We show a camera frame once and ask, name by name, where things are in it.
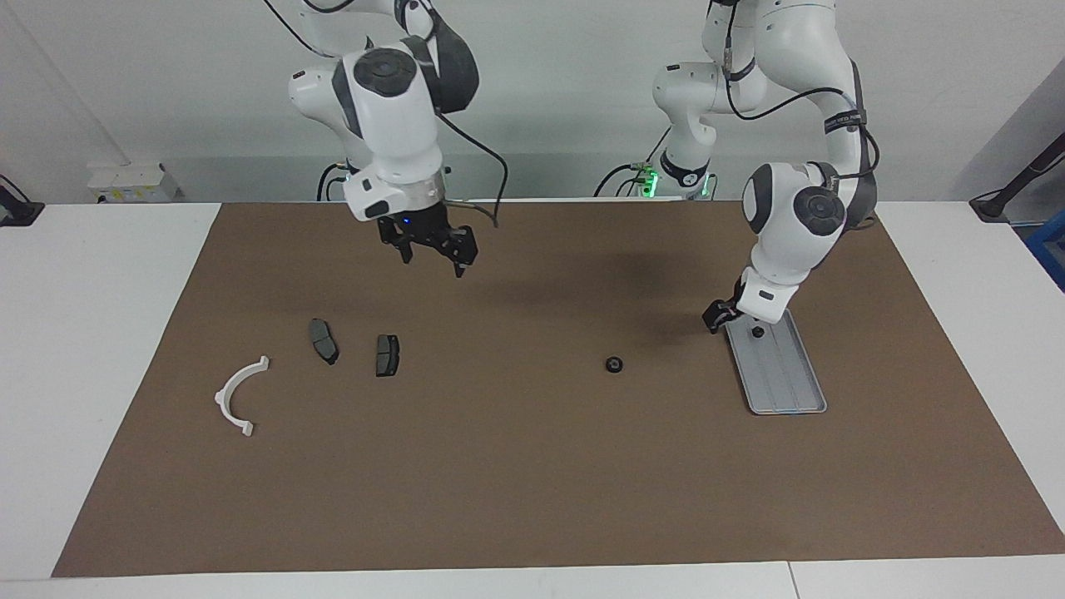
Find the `curved dark grey brake pad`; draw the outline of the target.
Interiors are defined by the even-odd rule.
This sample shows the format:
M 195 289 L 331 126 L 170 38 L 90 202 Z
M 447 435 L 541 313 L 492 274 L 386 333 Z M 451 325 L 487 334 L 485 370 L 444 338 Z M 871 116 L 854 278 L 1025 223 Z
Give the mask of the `curved dark grey brake pad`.
M 327 365 L 335 365 L 335 360 L 339 359 L 339 346 L 335 345 L 329 323 L 323 319 L 312 319 L 309 322 L 309 337 L 312 349 L 315 349 L 320 359 Z

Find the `blue box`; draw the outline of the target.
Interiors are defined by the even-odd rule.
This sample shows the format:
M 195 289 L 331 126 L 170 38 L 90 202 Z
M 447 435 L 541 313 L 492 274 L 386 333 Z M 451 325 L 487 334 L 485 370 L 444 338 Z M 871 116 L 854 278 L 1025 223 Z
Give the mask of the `blue box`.
M 1027 234 L 1023 243 L 1050 280 L 1065 293 L 1065 210 Z

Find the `white semicircular plastic bracket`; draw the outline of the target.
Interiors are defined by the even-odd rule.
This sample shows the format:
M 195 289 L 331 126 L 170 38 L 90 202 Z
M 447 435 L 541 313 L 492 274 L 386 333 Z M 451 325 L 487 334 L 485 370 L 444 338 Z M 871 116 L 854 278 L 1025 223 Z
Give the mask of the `white semicircular plastic bracket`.
M 232 412 L 232 399 L 233 394 L 237 390 L 240 384 L 251 378 L 251 376 L 259 373 L 263 373 L 269 370 L 271 357 L 262 355 L 252 365 L 245 365 L 245 367 L 240 368 L 235 373 L 233 373 L 225 383 L 220 390 L 214 394 L 214 402 L 218 406 L 223 418 L 228 424 L 236 426 L 243 436 L 250 438 L 253 435 L 255 425 L 250 420 L 246 418 L 239 418 L 235 412 Z

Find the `white power strip box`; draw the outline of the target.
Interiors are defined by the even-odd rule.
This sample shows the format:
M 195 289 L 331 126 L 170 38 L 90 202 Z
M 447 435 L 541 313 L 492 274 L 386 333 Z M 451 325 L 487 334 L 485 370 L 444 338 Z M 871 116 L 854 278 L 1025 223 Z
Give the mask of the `white power strip box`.
M 162 163 L 92 167 L 87 189 L 95 203 L 175 203 L 181 196 Z

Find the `brown table mat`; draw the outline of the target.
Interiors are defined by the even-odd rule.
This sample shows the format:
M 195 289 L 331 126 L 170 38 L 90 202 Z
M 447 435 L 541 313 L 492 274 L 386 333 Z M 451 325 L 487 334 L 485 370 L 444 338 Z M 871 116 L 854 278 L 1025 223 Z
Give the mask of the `brown table mat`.
M 53 576 L 1065 553 L 881 227 L 790 304 L 828 409 L 756 416 L 701 319 L 753 242 L 738 205 L 455 216 L 463 278 L 339 205 L 225 205 Z M 214 394 L 262 355 L 247 438 Z

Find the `black stand foot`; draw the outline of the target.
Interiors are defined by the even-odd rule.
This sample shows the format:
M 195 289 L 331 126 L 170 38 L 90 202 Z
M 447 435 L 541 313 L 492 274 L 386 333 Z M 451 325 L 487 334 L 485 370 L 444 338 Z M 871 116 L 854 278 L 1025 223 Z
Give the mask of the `black stand foot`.
M 971 198 L 968 203 L 969 207 L 973 209 L 974 215 L 981 221 L 1003 223 L 1007 221 L 1004 215 L 1007 204 L 1014 200 L 1026 187 L 1038 181 L 1063 161 L 1065 161 L 1065 131 L 1058 134 L 1046 148 L 1043 148 L 1038 156 L 1035 156 L 1018 175 L 1007 182 L 1007 185 Z
M 37 220 L 46 205 L 31 201 L 20 187 L 0 173 L 0 227 L 27 227 Z

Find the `silver metal tray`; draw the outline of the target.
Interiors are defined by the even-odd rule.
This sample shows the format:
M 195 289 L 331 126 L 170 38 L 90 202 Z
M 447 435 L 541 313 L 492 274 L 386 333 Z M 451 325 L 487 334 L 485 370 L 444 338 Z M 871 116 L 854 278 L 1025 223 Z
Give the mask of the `silver metal tray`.
M 750 334 L 754 326 L 764 327 L 761 339 Z M 825 395 L 789 310 L 775 324 L 742 315 L 726 324 L 726 337 L 751 412 L 825 412 Z

